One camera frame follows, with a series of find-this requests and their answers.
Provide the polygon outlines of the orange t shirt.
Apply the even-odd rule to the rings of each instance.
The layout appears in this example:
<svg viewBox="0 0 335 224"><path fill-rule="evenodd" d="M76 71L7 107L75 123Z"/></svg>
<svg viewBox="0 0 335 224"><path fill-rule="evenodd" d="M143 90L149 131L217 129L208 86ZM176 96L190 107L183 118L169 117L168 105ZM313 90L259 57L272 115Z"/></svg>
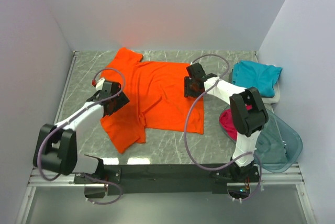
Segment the orange t shirt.
<svg viewBox="0 0 335 224"><path fill-rule="evenodd" d="M146 128L184 131L193 98L184 97L188 63L143 61L143 55L120 49L101 76L125 83L130 102L100 123L119 153L134 143L145 143ZM204 133L204 101L192 110L187 132Z"/></svg>

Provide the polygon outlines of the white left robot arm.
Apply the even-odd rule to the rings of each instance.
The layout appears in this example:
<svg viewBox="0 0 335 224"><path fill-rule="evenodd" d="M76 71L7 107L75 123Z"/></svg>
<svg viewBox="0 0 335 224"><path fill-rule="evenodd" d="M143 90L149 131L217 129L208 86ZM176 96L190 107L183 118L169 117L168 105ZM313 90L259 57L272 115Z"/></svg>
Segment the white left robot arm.
<svg viewBox="0 0 335 224"><path fill-rule="evenodd" d="M45 180L43 171L58 175L86 173L92 183L99 183L105 176L103 161L89 155L79 155L77 141L85 130L105 116L110 116L125 106L129 99L118 82L98 81L96 92L84 105L67 119L41 127L33 156L33 165Z"/></svg>

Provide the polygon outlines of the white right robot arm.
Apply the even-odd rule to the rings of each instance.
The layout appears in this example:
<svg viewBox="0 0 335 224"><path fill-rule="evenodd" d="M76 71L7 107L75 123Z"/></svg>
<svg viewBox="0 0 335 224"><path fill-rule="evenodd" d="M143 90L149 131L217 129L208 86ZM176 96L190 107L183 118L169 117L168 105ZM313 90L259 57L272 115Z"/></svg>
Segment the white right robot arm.
<svg viewBox="0 0 335 224"><path fill-rule="evenodd" d="M267 110L257 88L243 88L224 81L214 74L206 74L200 63L186 68L184 96L195 98L185 120L184 144L186 152L197 167L207 171L230 169L230 177L237 182L244 180L254 168L257 139L269 120ZM219 167L206 167L192 157L187 143L187 126L192 110L205 95L211 95L230 106L237 140L231 161Z"/></svg>

